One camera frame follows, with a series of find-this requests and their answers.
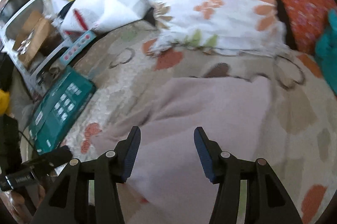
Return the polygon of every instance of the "white textured fabric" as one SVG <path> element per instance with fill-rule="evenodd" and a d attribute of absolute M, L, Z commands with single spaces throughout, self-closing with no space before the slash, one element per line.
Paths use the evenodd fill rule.
<path fill-rule="evenodd" d="M 270 54 L 284 48 L 285 28 L 275 0 L 149 0 L 161 35 L 151 50 L 173 43 L 216 48 L 223 55 L 251 50 Z"/>

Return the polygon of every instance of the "teal fabric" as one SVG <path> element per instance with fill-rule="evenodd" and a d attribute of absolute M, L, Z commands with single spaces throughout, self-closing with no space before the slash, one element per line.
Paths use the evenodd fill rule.
<path fill-rule="evenodd" d="M 316 43 L 315 60 L 332 90 L 337 93 L 337 14 L 334 9 L 328 14 L 329 26 Z"/>

